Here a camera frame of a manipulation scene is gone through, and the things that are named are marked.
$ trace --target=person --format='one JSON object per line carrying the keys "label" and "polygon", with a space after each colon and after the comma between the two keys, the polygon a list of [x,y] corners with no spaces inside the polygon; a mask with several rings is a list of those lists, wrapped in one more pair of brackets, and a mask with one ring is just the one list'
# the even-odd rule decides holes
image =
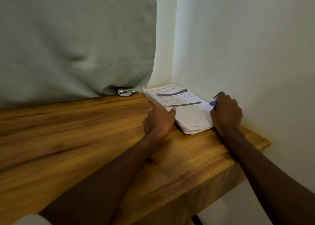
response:
{"label": "person", "polygon": [[[175,108],[168,112],[155,106],[144,120],[147,135],[139,143],[58,197],[37,219],[42,219],[42,224],[49,221],[53,225],[108,224],[136,172],[170,133],[175,113]],[[286,175],[245,139],[239,130],[242,110],[237,101],[220,92],[210,115],[271,222],[314,224],[315,194]]]}

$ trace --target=stack of paper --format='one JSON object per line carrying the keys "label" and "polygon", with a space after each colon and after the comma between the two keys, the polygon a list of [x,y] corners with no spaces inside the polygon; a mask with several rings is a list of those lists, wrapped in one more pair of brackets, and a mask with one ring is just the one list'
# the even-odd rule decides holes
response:
{"label": "stack of paper", "polygon": [[187,88],[167,85],[153,89],[143,88],[142,92],[153,103],[162,105],[168,111],[175,107],[176,122],[186,134],[193,135],[213,127],[210,117],[213,106]]}

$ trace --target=sleeve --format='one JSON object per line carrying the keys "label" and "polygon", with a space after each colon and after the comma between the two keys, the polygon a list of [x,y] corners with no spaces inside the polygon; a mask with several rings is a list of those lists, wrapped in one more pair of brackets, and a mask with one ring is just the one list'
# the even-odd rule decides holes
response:
{"label": "sleeve", "polygon": [[29,214],[19,219],[12,225],[52,225],[52,224],[38,214]]}

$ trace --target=wall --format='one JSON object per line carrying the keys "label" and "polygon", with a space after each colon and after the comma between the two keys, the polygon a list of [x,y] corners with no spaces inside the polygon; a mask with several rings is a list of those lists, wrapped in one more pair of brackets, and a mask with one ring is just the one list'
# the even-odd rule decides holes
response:
{"label": "wall", "polygon": [[172,82],[177,0],[157,0],[157,42],[152,76],[147,88]]}
{"label": "wall", "polygon": [[[178,0],[172,80],[226,91],[265,154],[315,192],[315,0]],[[271,224],[248,182],[200,213],[208,225]]]}

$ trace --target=pen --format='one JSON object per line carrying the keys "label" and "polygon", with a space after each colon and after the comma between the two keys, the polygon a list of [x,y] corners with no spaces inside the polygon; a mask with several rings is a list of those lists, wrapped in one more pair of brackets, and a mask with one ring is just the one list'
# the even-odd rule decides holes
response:
{"label": "pen", "polygon": [[218,96],[213,97],[213,101],[211,101],[211,102],[209,103],[209,105],[211,105],[211,106],[213,106],[213,107],[216,107],[216,101],[217,101],[217,99],[218,99]]}

